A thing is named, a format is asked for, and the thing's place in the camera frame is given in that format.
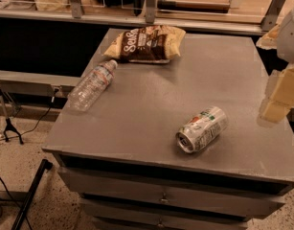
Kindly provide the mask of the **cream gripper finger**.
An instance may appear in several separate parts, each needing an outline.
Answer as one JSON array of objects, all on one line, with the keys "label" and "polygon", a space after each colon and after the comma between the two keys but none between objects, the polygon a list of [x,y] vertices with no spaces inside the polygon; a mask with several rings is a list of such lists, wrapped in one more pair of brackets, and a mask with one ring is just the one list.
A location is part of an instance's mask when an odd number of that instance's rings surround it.
[{"label": "cream gripper finger", "polygon": [[279,28],[280,26],[276,25],[269,32],[260,37],[256,43],[256,46],[263,50],[276,49]]},{"label": "cream gripper finger", "polygon": [[260,116],[271,122],[280,122],[294,107],[294,64],[282,71],[273,70],[260,105]]}]

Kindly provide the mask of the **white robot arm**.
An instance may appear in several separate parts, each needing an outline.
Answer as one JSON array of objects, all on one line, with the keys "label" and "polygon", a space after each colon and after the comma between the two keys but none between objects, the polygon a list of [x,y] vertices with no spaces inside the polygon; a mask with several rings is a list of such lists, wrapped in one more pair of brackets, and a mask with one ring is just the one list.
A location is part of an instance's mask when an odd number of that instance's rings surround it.
[{"label": "white robot arm", "polygon": [[276,49],[278,58],[288,63],[284,70],[270,75],[260,106],[262,119],[278,123],[294,107],[294,8],[256,46],[263,50]]}]

